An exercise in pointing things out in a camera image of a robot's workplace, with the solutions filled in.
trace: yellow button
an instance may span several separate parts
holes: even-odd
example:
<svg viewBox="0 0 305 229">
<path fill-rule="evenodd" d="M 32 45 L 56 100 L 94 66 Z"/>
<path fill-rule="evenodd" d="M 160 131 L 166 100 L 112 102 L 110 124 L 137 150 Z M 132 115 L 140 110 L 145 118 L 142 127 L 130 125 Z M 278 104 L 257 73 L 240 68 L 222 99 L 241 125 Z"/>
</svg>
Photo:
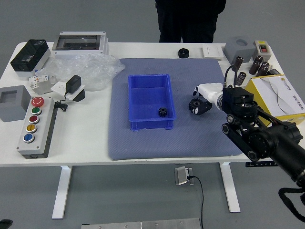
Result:
<svg viewBox="0 0 305 229">
<path fill-rule="evenodd" d="M 34 124 L 30 124 L 27 126 L 28 133 L 34 133 L 37 130 L 37 127 Z"/>
</svg>

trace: black pants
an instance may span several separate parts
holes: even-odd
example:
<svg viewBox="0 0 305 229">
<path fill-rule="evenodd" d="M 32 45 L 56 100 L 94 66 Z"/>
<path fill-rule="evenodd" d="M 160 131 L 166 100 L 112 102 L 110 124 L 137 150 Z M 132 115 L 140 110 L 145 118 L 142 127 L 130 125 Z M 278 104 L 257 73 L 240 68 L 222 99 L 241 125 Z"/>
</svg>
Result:
<svg viewBox="0 0 305 229">
<path fill-rule="evenodd" d="M 159 42 L 212 43 L 216 31 L 217 16 L 206 20 L 189 21 L 177 12 L 158 7 Z"/>
</svg>

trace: blue mat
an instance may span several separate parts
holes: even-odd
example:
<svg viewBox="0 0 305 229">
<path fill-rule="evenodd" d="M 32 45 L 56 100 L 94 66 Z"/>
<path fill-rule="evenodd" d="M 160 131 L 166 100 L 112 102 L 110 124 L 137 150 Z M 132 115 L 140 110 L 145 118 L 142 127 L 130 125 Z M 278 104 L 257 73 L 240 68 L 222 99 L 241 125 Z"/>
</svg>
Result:
<svg viewBox="0 0 305 229">
<path fill-rule="evenodd" d="M 226 114 L 213 106 L 197 116 L 188 104 L 195 86 L 222 83 L 222 71 L 216 60 L 208 59 L 121 59 L 126 68 L 112 82 L 108 150 L 113 160 L 235 156 L 242 152 L 226 137 L 221 126 Z M 128 76 L 166 74 L 171 78 L 177 119 L 172 130 L 131 131 L 128 120 Z"/>
</svg>

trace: table leg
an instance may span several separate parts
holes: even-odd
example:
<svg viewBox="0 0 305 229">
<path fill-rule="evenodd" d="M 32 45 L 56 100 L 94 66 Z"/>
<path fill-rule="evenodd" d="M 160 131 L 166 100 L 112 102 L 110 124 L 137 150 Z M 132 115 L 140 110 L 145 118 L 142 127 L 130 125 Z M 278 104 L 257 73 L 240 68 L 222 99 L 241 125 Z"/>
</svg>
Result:
<svg viewBox="0 0 305 229">
<path fill-rule="evenodd" d="M 227 196 L 229 210 L 230 212 L 240 212 L 237 194 L 230 169 L 230 163 L 224 162 L 224 163 L 219 163 L 219 165 L 220 165 L 221 174 L 223 176 L 224 189 L 225 189 L 225 194 Z"/>
<path fill-rule="evenodd" d="M 59 180 L 52 219 L 63 219 L 65 213 L 72 166 L 61 166 L 61 178 Z"/>
</svg>

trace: person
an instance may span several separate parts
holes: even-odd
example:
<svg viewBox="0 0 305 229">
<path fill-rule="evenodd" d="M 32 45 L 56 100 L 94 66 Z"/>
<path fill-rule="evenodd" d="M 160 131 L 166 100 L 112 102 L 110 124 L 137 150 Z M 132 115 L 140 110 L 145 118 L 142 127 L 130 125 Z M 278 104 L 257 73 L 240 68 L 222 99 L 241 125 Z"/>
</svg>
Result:
<svg viewBox="0 0 305 229">
<path fill-rule="evenodd" d="M 159 42 L 212 43 L 226 0 L 155 0 Z"/>
</svg>

